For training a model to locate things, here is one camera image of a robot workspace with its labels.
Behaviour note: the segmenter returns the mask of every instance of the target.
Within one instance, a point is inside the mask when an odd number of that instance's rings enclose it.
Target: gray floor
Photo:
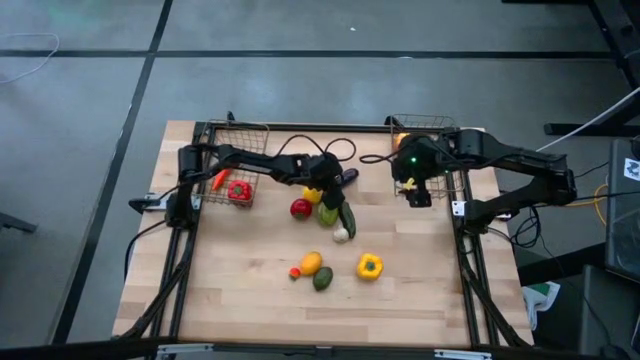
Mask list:
[[[159,0],[7,2],[0,33],[56,32],[63,49],[147,49],[162,7]],[[24,43],[0,39],[0,49]],[[40,40],[26,48],[50,45]],[[192,0],[174,2],[161,49],[601,51],[606,44],[581,6]],[[0,58],[0,76],[36,61]],[[0,211],[40,225],[34,235],[0,232],[0,347],[42,344],[50,334],[142,61],[54,58],[0,85]],[[608,61],[157,59],[70,341],[111,335],[124,250],[140,219],[126,202],[148,188],[168,119],[233,110],[243,120],[379,124],[396,112],[446,114],[461,126],[537,148],[552,140],[542,124],[585,122],[627,92]],[[573,138],[553,151],[567,153],[581,172],[607,159],[609,142]],[[580,179],[581,195],[591,195],[604,174]],[[498,176],[503,189],[526,180]],[[603,241],[590,207],[544,209],[541,216],[556,255]],[[548,256],[540,248],[533,253]],[[517,255],[520,264],[532,259]]]

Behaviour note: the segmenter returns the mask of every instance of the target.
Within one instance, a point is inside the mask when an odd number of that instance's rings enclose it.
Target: green zucchini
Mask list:
[[[356,236],[356,218],[353,216],[351,206],[349,206],[349,203],[345,201],[339,209],[338,214],[340,215],[342,226],[349,233],[349,239],[353,239]]]

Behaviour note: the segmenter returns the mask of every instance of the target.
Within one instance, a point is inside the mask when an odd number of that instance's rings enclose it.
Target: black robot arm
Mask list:
[[[218,162],[209,168],[202,164],[205,152],[218,158]],[[250,171],[270,176],[285,185],[322,190],[322,202],[328,209],[340,207],[345,200],[341,189],[342,166],[334,154],[326,151],[320,155],[269,156],[231,145],[193,144],[178,150],[178,166],[177,191],[169,196],[165,215],[167,225],[171,227],[188,229],[194,224],[193,186],[224,169]]]
[[[411,207],[428,207],[431,196],[426,180],[449,171],[488,166],[532,175],[533,179],[528,185],[491,200],[468,201],[464,224],[469,232],[486,233],[498,215],[515,215],[538,203],[565,205],[576,198],[566,156],[505,145],[479,130],[446,131],[437,139],[419,134],[404,137],[392,161],[392,174],[396,181],[415,184],[415,188],[403,191]]]

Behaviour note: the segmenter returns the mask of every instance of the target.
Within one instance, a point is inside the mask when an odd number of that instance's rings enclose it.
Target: wire basket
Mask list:
[[[235,120],[210,120],[213,123],[214,145],[227,144],[238,149],[264,154],[269,139],[269,126],[255,123],[238,122]],[[209,166],[217,163],[218,159],[211,157]],[[246,170],[233,169],[225,178],[224,183],[217,190],[213,190],[215,177],[208,180],[205,194],[202,198],[205,201],[219,204],[233,204],[241,207],[251,207],[256,191],[258,190],[259,174]],[[229,187],[233,181],[244,181],[251,186],[251,198],[249,200],[230,199],[228,196]]]
[[[391,148],[393,151],[395,151],[396,139],[400,134],[425,134],[435,139],[437,130],[458,127],[453,118],[440,115],[395,114],[387,117],[386,123],[391,128]],[[453,179],[454,188],[449,190],[444,176],[431,178],[426,181],[427,190],[432,197],[441,199],[447,196],[450,191],[456,192],[464,189],[461,176],[454,176]],[[401,195],[402,185],[394,182],[393,188],[396,196]]]

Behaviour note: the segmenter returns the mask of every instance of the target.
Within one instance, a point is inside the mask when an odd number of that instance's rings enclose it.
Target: red bell pepper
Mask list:
[[[297,199],[293,203],[291,203],[291,208],[289,211],[291,212],[291,216],[298,220],[304,220],[311,216],[311,211],[313,210],[313,205],[307,199]]]
[[[227,196],[232,202],[235,201],[242,203],[249,201],[253,196],[251,185],[242,180],[234,180],[229,184],[229,192],[227,193]]]

